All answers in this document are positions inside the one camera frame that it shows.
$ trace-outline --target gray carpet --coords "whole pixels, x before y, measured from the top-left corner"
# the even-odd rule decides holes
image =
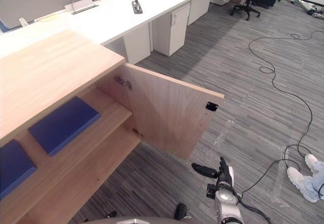
[[[223,105],[204,133],[191,159],[176,159],[141,143],[70,221],[103,218],[116,210],[118,216],[172,217],[179,202],[201,223],[215,223],[213,201],[206,198],[212,180],[195,173],[191,162],[218,167],[220,156],[234,167],[236,191],[251,186],[273,160],[281,158],[288,144],[295,144],[310,118],[304,104],[271,86],[265,65],[248,50],[261,36],[309,37],[324,30],[324,20],[308,16],[293,4],[280,2],[250,21],[242,13],[229,16],[233,4],[210,5],[207,14],[187,28],[185,46],[171,57],[153,52],[138,66],[190,82],[225,95]],[[276,85],[297,93],[310,105],[313,124],[303,143],[324,161],[324,34],[309,41],[263,40],[257,52],[276,65]],[[310,171],[296,150],[289,157]],[[307,202],[289,181],[283,164],[245,193],[246,203],[259,207],[276,224],[323,224],[324,201]],[[241,208],[246,223],[266,223]]]

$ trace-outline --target cabinet door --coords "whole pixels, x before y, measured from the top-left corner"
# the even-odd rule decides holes
[[[207,104],[220,105],[224,95],[131,64],[121,70],[143,140],[188,159],[214,114]]]

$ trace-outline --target blue box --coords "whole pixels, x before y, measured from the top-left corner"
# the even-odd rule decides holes
[[[0,199],[3,199],[37,168],[16,140],[0,148],[0,158]]]
[[[96,110],[75,97],[28,130],[44,150],[54,156],[99,117]]]

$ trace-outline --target wooden cabinet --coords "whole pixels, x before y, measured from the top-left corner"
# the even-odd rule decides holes
[[[71,31],[2,59],[1,145],[17,139],[37,171],[1,223],[67,223],[141,140],[189,158],[224,96],[124,61]],[[101,117],[51,157],[27,128],[76,95]]]

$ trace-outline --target white sneaker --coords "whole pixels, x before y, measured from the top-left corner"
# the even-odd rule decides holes
[[[315,162],[317,162],[318,160],[316,159],[316,157],[314,157],[312,154],[307,154],[305,156],[305,162],[306,165],[309,167],[309,169],[311,170],[312,173],[316,174],[317,172],[314,170],[313,164]]]
[[[307,190],[304,185],[305,176],[302,175],[297,169],[294,167],[289,167],[287,170],[288,177],[290,181],[296,186],[296,188],[302,193],[304,198],[309,202],[315,203],[317,200],[310,197],[307,193]]]

